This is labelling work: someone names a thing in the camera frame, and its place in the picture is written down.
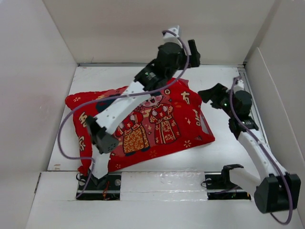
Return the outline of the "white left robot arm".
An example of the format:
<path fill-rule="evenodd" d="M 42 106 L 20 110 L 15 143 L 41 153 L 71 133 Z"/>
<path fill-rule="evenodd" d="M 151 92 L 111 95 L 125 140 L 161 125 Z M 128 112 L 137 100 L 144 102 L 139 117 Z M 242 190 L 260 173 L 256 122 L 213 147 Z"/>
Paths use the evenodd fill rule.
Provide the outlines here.
<path fill-rule="evenodd" d="M 159 46 L 156 59 L 148 63 L 134 78 L 120 96 L 110 96 L 111 103 L 96 116 L 88 116 L 86 125 L 91 142 L 98 149 L 93 155 L 90 184 L 95 189 L 106 185 L 110 153 L 119 141 L 113 134 L 119 124 L 139 104 L 156 95 L 159 91 L 172 86 L 172 77 L 177 71 L 199 67 L 200 53 L 194 40 L 188 41 L 189 50 L 184 50 L 182 42 L 166 42 Z"/>

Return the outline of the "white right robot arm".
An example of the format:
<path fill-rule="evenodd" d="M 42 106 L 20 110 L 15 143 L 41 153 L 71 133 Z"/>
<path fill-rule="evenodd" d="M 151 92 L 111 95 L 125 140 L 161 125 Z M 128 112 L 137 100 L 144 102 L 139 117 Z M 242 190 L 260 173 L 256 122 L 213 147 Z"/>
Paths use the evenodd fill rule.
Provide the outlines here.
<path fill-rule="evenodd" d="M 221 184 L 226 188 L 237 185 L 252 195 L 261 213 L 296 209 L 301 180 L 298 175 L 288 173 L 261 138 L 259 127 L 250 116 L 252 96 L 241 85 L 230 90 L 220 83 L 198 94 L 204 103 L 211 102 L 213 108 L 223 110 L 230 117 L 230 131 L 247 151 L 259 174 L 256 177 L 239 164 L 226 165 L 220 176 Z"/>

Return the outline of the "red patterned pillowcase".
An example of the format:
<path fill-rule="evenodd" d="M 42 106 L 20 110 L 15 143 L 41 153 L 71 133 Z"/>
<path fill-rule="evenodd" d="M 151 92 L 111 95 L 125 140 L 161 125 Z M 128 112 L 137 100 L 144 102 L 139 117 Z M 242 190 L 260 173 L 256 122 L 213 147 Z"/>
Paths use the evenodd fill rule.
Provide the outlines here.
<path fill-rule="evenodd" d="M 88 175 L 92 156 L 91 137 L 85 120 L 106 109 L 110 96 L 120 95 L 124 87 L 100 92 L 80 92 L 66 97 L 65 104 L 74 111 L 73 123 L 79 139 L 81 166 Z M 215 140 L 201 111 L 200 96 L 189 88 L 188 80 L 179 79 L 172 86 L 136 107 L 119 124 L 114 136 L 119 145 L 108 160 L 110 172 L 165 156 Z"/>

